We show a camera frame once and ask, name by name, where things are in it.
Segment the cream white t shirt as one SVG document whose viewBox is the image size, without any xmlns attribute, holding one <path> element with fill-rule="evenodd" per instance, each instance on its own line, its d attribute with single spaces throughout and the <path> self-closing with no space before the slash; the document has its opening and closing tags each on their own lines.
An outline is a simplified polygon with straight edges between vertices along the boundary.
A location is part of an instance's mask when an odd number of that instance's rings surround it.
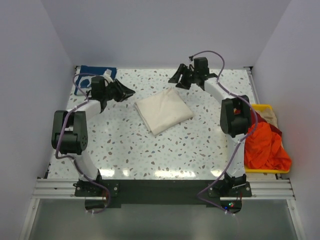
<svg viewBox="0 0 320 240">
<path fill-rule="evenodd" d="M 147 130 L 154 136 L 194 116 L 173 88 L 138 100 L 135 107 Z"/>
</svg>

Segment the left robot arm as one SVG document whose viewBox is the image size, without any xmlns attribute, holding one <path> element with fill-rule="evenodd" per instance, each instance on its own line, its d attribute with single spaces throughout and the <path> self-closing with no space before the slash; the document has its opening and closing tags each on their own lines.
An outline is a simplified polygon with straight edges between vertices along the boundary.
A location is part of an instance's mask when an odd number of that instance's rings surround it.
<svg viewBox="0 0 320 240">
<path fill-rule="evenodd" d="M 54 113 L 51 145 L 55 150 L 56 159 L 71 160 L 78 172 L 79 180 L 87 182 L 86 191 L 92 196 L 99 196 L 104 190 L 104 184 L 98 180 L 100 171 L 87 151 L 87 121 L 101 114 L 109 101 L 123 102 L 136 92 L 116 78 L 92 73 L 89 76 L 92 78 L 88 93 L 82 90 L 75 80 L 72 81 L 85 100 L 69 110 L 57 110 Z"/>
</svg>

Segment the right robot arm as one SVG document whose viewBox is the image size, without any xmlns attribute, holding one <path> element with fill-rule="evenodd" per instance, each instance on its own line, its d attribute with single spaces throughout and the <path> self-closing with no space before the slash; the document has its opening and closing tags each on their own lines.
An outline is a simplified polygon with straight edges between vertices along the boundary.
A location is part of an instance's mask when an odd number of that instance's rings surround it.
<svg viewBox="0 0 320 240">
<path fill-rule="evenodd" d="M 196 84 L 220 103 L 219 125 L 226 135 L 229 162 L 213 185 L 233 197 L 247 182 L 244 158 L 245 141 L 252 126 L 250 101 L 247 95 L 237 95 L 224 87 L 220 83 L 221 72 L 210 73 L 206 57 L 190 56 L 189 60 L 192 63 L 180 64 L 168 82 L 185 90 Z"/>
</svg>

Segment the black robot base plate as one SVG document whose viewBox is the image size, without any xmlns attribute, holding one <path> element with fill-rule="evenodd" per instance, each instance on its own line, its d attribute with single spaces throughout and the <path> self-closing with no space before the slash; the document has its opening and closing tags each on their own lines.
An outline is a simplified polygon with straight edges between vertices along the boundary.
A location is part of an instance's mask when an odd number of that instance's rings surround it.
<svg viewBox="0 0 320 240">
<path fill-rule="evenodd" d="M 74 195 L 85 198 L 88 211 L 123 205 L 206 205 L 237 213 L 242 199 L 253 195 L 249 182 L 232 187 L 225 180 L 99 179 L 94 184 L 78 180 L 73 186 Z"/>
</svg>

